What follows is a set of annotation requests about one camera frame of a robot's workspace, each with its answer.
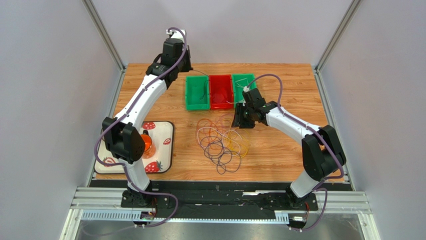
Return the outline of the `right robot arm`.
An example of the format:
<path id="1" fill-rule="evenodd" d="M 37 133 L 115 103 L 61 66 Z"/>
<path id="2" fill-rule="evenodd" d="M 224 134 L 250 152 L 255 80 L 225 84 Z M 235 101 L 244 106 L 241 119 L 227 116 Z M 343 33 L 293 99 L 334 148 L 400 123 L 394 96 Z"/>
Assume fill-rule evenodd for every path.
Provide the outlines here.
<path id="1" fill-rule="evenodd" d="M 252 129 L 261 123 L 292 138 L 302 149 L 303 171 L 285 190 L 285 201 L 290 208 L 302 206 L 314 190 L 332 174 L 344 175 L 346 156 L 336 130 L 320 127 L 291 114 L 275 101 L 266 102 L 257 88 L 242 91 L 244 101 L 235 106 L 232 127 Z"/>

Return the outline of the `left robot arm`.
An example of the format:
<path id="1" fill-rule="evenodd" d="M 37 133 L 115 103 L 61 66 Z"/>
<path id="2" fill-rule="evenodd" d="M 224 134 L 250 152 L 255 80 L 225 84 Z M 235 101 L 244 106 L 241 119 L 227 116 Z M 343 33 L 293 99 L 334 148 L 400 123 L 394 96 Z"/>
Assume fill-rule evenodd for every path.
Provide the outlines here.
<path id="1" fill-rule="evenodd" d="M 143 165 L 146 142 L 139 130 L 147 114 L 159 97 L 178 78 L 178 74 L 191 71 L 191 56 L 185 38 L 170 37 L 163 43 L 162 53 L 147 68 L 142 84 L 114 118 L 102 122 L 101 139 L 106 150 L 118 160 L 127 178 L 123 196 L 142 207 L 152 203 L 154 192 Z"/>

